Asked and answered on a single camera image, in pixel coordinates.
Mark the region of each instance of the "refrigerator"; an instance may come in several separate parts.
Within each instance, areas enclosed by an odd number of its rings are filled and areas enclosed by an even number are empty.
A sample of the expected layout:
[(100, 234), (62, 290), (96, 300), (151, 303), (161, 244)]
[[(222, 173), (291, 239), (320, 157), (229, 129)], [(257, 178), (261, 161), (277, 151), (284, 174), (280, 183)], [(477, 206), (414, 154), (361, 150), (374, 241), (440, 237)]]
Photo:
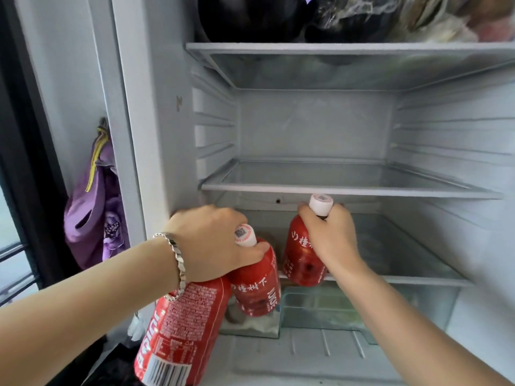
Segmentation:
[[(281, 246), (329, 194), (385, 279), (515, 381), (515, 44), (197, 43), (191, 0), (81, 3), (132, 245), (214, 203)], [(202, 384), (402, 384), (366, 331), (307, 311), (276, 340), (219, 336)]]

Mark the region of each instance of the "hand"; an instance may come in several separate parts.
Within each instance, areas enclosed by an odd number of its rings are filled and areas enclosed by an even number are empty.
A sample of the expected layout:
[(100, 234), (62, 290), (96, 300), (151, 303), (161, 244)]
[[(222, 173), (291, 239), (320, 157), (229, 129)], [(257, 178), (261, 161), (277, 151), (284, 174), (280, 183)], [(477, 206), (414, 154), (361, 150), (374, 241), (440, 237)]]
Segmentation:
[(299, 215), (310, 235), (315, 253), (329, 271), (366, 268), (357, 249), (354, 222), (345, 207), (335, 204), (324, 221), (306, 203), (301, 203)]
[(208, 281), (260, 261), (268, 250), (267, 243), (253, 247), (238, 246), (234, 231), (247, 218), (232, 208), (214, 205), (181, 210), (164, 227), (181, 250), (186, 279)]

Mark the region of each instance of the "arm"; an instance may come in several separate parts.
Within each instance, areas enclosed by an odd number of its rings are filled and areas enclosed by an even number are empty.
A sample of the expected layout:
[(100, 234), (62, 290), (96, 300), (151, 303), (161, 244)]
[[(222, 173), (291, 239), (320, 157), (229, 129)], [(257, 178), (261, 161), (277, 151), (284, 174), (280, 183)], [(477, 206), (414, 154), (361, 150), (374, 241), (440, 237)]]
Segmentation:
[[(263, 245), (234, 243), (235, 228), (246, 222), (232, 209), (213, 206), (171, 218), (164, 231), (181, 249), (188, 281), (215, 279), (261, 260)], [(45, 385), (113, 326), (174, 291), (178, 281), (174, 253), (157, 237), (1, 308), (2, 384)]]
[(395, 369), (410, 386), (512, 385), (441, 331), (359, 257), (350, 213), (335, 205), (326, 221), (302, 205), (311, 244)]

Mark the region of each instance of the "nutrition label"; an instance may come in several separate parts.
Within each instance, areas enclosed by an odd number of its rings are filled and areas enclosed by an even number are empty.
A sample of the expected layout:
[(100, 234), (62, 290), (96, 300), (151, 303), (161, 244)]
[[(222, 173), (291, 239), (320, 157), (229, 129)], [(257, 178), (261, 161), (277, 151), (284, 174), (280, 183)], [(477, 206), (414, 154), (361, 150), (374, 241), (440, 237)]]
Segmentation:
[(215, 302), (216, 289), (191, 283), (182, 295), (181, 306), (170, 306), (161, 334), (165, 337), (200, 341), (209, 313)]

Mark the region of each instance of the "crisper drawer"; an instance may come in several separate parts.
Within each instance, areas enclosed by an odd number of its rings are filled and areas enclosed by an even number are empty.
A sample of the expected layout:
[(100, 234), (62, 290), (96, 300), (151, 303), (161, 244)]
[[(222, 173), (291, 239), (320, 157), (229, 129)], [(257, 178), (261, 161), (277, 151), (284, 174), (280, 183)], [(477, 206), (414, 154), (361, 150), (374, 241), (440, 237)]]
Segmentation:
[[(273, 245), (281, 268), (289, 223), (295, 213), (241, 212), (256, 234)], [(353, 214), (353, 219), (359, 253), (368, 266), (445, 329), (460, 289), (471, 283), (382, 215)], [(360, 331), (369, 344), (376, 344), (330, 274), (315, 287), (294, 286), (282, 276), (281, 327)]]

